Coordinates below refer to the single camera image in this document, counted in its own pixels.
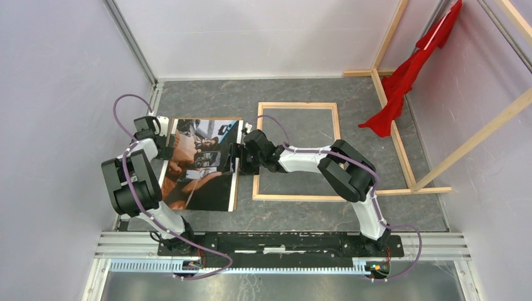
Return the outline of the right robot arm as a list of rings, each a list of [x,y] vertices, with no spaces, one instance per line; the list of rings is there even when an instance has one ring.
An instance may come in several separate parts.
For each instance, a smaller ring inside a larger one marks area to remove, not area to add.
[[[391,231],[377,201],[376,169],[345,140],[320,148],[301,148],[286,142],[274,145],[263,131],[253,130],[241,144],[230,146],[223,170],[257,175],[262,167],[272,173],[321,174],[339,197],[351,203],[364,251],[378,256],[387,249]]]

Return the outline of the white wooden picture frame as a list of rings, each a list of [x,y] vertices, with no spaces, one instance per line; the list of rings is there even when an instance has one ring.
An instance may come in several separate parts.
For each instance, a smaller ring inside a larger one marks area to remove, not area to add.
[[[263,120],[259,115],[264,109],[318,109],[330,110],[332,116],[333,133],[335,138],[340,138],[340,126],[338,106],[334,102],[259,102],[256,128],[263,128]],[[301,201],[301,202],[344,202],[339,196],[317,196],[317,195],[288,195],[288,194],[260,194],[260,176],[253,177],[252,199],[254,201]]]

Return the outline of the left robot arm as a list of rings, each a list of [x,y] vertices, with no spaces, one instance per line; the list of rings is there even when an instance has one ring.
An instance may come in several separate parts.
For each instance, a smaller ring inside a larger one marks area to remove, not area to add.
[[[151,166],[154,159],[168,161],[175,137],[170,121],[162,116],[135,119],[136,132],[125,152],[102,163],[110,202],[119,215],[139,218],[153,230],[150,237],[164,251],[190,255],[197,247],[190,224],[163,201],[162,188]]]

